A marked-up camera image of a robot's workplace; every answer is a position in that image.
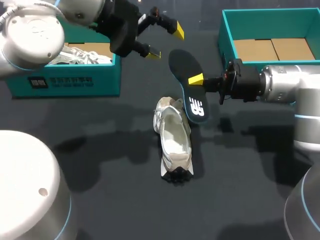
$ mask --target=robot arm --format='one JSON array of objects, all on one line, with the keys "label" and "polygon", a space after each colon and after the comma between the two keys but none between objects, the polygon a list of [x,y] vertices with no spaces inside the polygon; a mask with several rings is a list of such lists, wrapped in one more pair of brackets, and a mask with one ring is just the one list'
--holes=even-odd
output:
[{"label": "robot arm", "polygon": [[320,66],[269,65],[259,74],[240,59],[229,63],[225,74],[204,81],[207,92],[219,92],[244,102],[294,103],[294,145],[320,152]]},{"label": "robot arm", "polygon": [[160,51],[137,41],[150,25],[157,24],[184,39],[175,19],[159,14],[156,7],[142,14],[128,0],[0,1],[7,7],[0,18],[0,79],[39,69],[58,56],[65,35],[56,15],[108,37],[110,51],[123,58],[132,51],[142,57],[161,57]]}]

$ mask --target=teal shoe box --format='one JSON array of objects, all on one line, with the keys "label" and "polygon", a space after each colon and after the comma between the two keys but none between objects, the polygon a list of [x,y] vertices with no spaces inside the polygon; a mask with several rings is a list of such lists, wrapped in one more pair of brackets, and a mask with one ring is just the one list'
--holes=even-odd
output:
[{"label": "teal shoe box", "polygon": [[26,72],[6,80],[13,98],[57,97],[105,97],[119,96],[121,89],[121,58],[110,52],[110,40],[93,30],[60,21],[65,42],[90,45],[109,53],[112,64],[62,64],[46,65],[44,68]]},{"label": "teal shoe box", "polygon": [[222,64],[320,65],[318,8],[223,10],[218,36]]}]

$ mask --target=shoe insole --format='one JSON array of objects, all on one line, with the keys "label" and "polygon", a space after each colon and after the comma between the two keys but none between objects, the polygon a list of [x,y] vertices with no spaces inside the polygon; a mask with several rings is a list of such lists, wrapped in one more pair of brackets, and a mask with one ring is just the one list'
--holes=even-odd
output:
[{"label": "shoe insole", "polygon": [[189,52],[176,49],[169,54],[169,67],[182,87],[186,116],[195,124],[204,123],[209,118],[205,88],[202,85],[189,84],[190,78],[203,75],[200,64]]}]

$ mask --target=white sneaker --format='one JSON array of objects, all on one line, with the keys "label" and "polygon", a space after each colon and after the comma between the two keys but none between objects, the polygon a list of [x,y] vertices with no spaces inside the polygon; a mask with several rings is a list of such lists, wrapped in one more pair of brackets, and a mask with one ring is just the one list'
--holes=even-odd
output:
[{"label": "white sneaker", "polygon": [[162,97],[153,117],[153,129],[160,134],[162,146],[161,176],[169,173],[172,180],[189,179],[190,174],[194,175],[191,129],[183,105],[182,99],[176,101],[171,97]]}]

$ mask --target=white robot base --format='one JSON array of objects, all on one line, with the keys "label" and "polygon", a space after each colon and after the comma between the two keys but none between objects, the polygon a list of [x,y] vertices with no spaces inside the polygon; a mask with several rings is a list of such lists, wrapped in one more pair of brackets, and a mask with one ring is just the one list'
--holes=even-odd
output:
[{"label": "white robot base", "polygon": [[0,130],[0,239],[74,240],[77,220],[57,159],[37,138]]}]

